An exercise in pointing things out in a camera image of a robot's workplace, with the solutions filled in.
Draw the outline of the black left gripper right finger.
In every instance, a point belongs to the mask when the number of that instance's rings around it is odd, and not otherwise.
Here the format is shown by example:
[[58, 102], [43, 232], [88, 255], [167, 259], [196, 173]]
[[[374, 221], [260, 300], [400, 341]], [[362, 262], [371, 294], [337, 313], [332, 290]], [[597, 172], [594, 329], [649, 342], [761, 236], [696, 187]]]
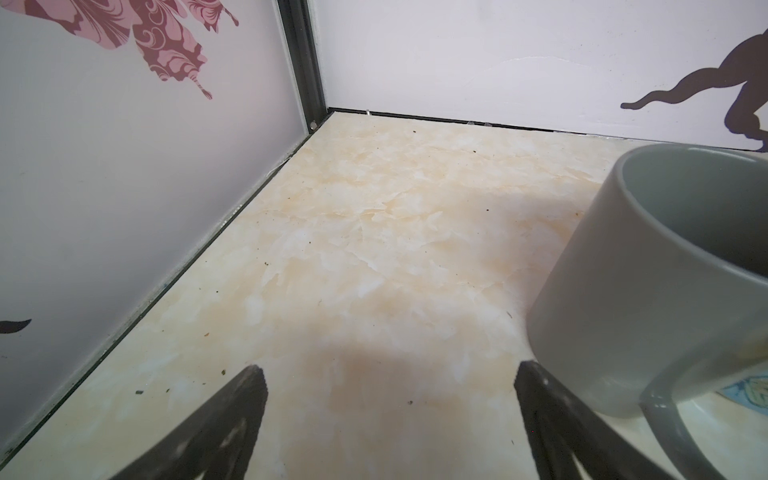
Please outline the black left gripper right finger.
[[539, 363], [519, 364], [514, 388], [541, 479], [669, 479]]

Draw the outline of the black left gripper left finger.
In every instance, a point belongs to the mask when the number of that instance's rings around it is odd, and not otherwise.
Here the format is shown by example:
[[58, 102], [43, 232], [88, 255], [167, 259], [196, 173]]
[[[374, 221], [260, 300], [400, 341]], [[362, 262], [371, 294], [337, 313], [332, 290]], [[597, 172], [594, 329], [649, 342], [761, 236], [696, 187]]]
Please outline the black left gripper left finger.
[[114, 475], [116, 479], [242, 479], [265, 413], [268, 388], [253, 364], [166, 437]]

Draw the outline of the grey mug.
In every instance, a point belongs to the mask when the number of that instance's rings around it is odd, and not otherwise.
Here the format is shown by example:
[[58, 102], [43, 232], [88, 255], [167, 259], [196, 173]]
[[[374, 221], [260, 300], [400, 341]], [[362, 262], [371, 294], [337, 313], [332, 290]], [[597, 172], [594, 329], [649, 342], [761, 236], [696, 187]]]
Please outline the grey mug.
[[677, 406], [767, 366], [766, 160], [673, 144], [621, 156], [526, 329], [589, 407], [645, 417], [685, 478], [717, 478]]

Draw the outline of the light blue butterfly mug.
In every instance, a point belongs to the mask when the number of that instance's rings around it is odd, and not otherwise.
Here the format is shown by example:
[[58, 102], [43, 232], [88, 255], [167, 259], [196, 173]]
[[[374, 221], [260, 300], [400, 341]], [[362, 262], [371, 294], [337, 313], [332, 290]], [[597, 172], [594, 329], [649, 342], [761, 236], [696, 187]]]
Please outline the light blue butterfly mug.
[[762, 415], [768, 413], [768, 377], [755, 375], [718, 391], [724, 398]]

